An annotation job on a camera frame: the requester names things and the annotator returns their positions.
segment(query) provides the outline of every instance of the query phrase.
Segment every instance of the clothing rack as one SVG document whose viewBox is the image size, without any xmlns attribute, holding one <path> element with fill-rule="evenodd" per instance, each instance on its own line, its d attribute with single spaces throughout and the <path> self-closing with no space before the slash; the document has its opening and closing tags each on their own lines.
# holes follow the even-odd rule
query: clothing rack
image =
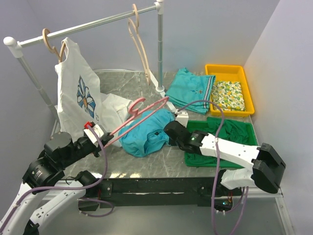
<svg viewBox="0 0 313 235">
<path fill-rule="evenodd" d="M 157 52 L 157 54 L 158 54 L 158 73 L 157 73 L 157 80 L 154 78 L 151 71 L 150 71 L 150 74 L 153 76 L 151 80 L 152 80 L 153 84 L 155 85 L 156 90 L 158 92 L 160 92 L 160 94 L 162 96 L 164 96 L 165 93 L 164 93 L 164 86 L 163 86 L 163 55 L 162 55 L 162 52 L 163 52 L 163 11 L 164 11 L 163 0 L 157 0 L 157 2 L 155 2 L 152 6 L 140 8 L 140 9 L 138 9 L 137 12 L 138 12 L 138 14 L 141 14 L 141 13 L 145 13 L 145 12 L 152 11 L 152 10 L 157 10 L 157 31 L 158 31 L 158 52 Z M 88 29 L 88 28 L 97 27 L 99 25 L 107 24 L 110 22 L 114 22 L 114 21 L 117 21 L 120 19 L 130 17 L 130 16 L 134 16 L 134 15 L 135 15 L 135 12 L 133 10 L 128 11 L 128 12 L 124 12 L 124 13 L 120 13 L 120 14 L 117 14 L 114 16 L 109 16 L 109 17 L 106 17 L 106 18 L 103 18 L 100 20 L 96 20 L 93 22 L 89 22 L 89 23 L 81 24 L 81 25 L 74 26 L 71 28 L 63 29 L 63 30 L 60 30 L 57 32 L 49 33 L 47 35 L 47 38 L 52 39 L 52 38 L 63 37 L 63 36 L 69 35 L 71 33 L 83 31 L 83 30 Z M 53 113 L 56 120 L 59 122 L 59 117 L 58 117 L 58 113 L 57 113 L 56 108 L 52 104 L 49 96 L 47 95 L 47 93 L 43 89 L 42 85 L 38 81 L 36 75 L 32 71 L 31 67 L 27 63 L 27 61 L 24 58 L 23 53 L 22 53 L 22 49 L 24 47 L 29 47 L 29 46 L 43 43 L 43 42 L 44 42 L 43 36 L 28 39 L 28 40 L 25 40 L 23 42 L 16 41 L 12 37 L 6 37 L 3 40 L 3 43 L 6 46 L 8 46 L 8 48 L 12 52 L 13 56 L 15 58 L 17 58 L 19 63 L 22 65 L 22 67 L 24 68 L 28 77 L 33 82 L 33 84 L 35 85 L 39 94 L 41 95 L 41 97 L 45 101 L 46 105 L 51 110 L 51 112 Z"/>
</svg>

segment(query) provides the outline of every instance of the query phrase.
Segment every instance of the gray wall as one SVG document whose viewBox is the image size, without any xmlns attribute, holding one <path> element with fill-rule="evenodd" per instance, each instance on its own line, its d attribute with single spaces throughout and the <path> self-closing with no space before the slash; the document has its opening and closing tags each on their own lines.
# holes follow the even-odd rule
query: gray wall
<svg viewBox="0 0 313 235">
<path fill-rule="evenodd" d="M 6 36 L 26 40 L 39 35 L 42 30 L 28 3 L 23 0 L 2 0 L 0 22 L 1 41 Z M 2 218 L 17 194 L 23 173 L 48 140 L 53 117 L 18 61 L 2 42 L 0 55 Z M 49 96 L 56 102 L 57 76 L 53 66 L 56 58 L 47 53 L 43 45 L 25 49 L 24 55 Z"/>
<path fill-rule="evenodd" d="M 287 164 L 282 190 L 298 235 L 313 233 L 312 8 L 281 0 L 245 65 L 259 141 Z"/>
<path fill-rule="evenodd" d="M 61 30 L 155 0 L 28 0 L 37 19 Z M 165 0 L 164 71 L 208 63 L 244 65 L 279 0 Z M 139 32 L 150 67 L 157 70 L 157 13 L 142 14 Z M 93 69 L 142 70 L 127 19 L 69 36 Z"/>
</svg>

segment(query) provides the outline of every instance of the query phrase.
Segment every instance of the tabletop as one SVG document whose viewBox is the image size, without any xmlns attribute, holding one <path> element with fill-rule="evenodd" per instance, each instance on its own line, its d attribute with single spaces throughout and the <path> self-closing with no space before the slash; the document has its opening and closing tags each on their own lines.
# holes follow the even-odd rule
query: tabletop
<svg viewBox="0 0 313 235">
<path fill-rule="evenodd" d="M 175 77 L 175 72 L 164 73 L 163 84 L 169 87 Z M 121 97 L 136 100 L 145 97 L 145 106 L 160 99 L 160 94 L 153 85 L 148 86 L 144 73 L 136 71 L 98 71 L 100 91 L 112 93 Z M 206 120 L 210 114 L 201 115 L 187 111 L 189 120 Z M 250 117 L 226 117 L 251 123 Z M 60 130 L 58 124 L 54 132 Z M 184 162 L 184 152 L 177 146 L 164 146 L 160 151 L 143 158 L 126 153 L 123 148 L 110 145 L 106 149 L 108 157 L 108 172 L 106 178 L 173 178 L 173 177 L 214 177 L 215 167 L 188 167 Z M 65 170 L 66 177 L 76 176 L 80 171 L 88 170 L 100 175 L 104 169 L 104 157 L 88 155 Z"/>
</svg>

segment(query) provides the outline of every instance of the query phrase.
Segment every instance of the blue flower print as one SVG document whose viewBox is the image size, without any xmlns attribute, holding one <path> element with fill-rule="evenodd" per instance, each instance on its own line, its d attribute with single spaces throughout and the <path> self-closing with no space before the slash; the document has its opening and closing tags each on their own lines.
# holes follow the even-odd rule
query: blue flower print
<svg viewBox="0 0 313 235">
<path fill-rule="evenodd" d="M 94 109 L 96 103 L 89 93 L 89 88 L 85 86 L 85 83 L 81 76 L 79 76 L 78 90 L 77 90 L 77 103 L 81 108 L 85 108 L 85 112 L 94 118 Z"/>
</svg>

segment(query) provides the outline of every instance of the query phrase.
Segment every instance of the yellow basket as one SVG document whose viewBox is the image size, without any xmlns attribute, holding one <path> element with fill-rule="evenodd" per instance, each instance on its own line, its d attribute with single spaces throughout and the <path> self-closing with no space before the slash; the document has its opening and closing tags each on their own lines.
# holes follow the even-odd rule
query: yellow basket
<svg viewBox="0 0 313 235">
<path fill-rule="evenodd" d="M 216 81 L 240 82 L 246 111 L 223 111 L 225 116 L 247 117 L 254 114 L 254 107 L 250 96 L 248 84 L 244 68 L 237 65 L 205 65 L 205 73 L 207 75 L 215 75 Z M 210 104 L 210 112 L 212 115 L 220 116 L 219 110 L 214 110 L 213 105 Z"/>
</svg>

